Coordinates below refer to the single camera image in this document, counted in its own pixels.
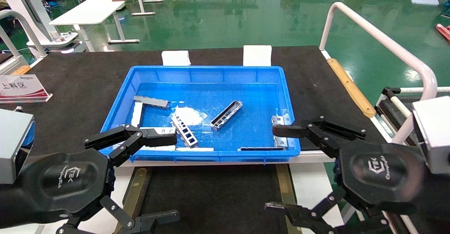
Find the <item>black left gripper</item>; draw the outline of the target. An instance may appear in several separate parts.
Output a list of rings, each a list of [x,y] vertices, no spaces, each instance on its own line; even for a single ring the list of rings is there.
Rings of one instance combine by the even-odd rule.
[[[117,143],[121,144],[108,158],[98,152]],[[154,129],[125,124],[85,138],[83,152],[34,157],[20,172],[26,208],[33,217],[69,215],[67,234],[87,234],[78,228],[79,224],[101,209],[122,226],[119,234],[153,234],[156,226],[177,222],[180,212],[166,210],[132,219],[110,197],[115,181],[113,166],[121,166],[142,147],[175,144],[175,133],[159,134]]]

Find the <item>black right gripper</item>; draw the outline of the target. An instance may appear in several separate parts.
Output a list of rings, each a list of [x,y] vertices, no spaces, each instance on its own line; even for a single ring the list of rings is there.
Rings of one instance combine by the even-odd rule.
[[[277,137],[307,138],[328,157],[339,157],[345,191],[333,191],[313,209],[294,204],[266,202],[265,210],[285,215],[291,226],[315,234],[381,234],[388,231],[384,217],[332,227],[323,216],[344,197],[358,207],[373,207],[396,214],[418,210],[426,165],[418,147],[397,143],[366,142],[364,129],[355,130],[324,118],[304,121],[303,126],[272,125]],[[341,148],[330,135],[351,141]]]

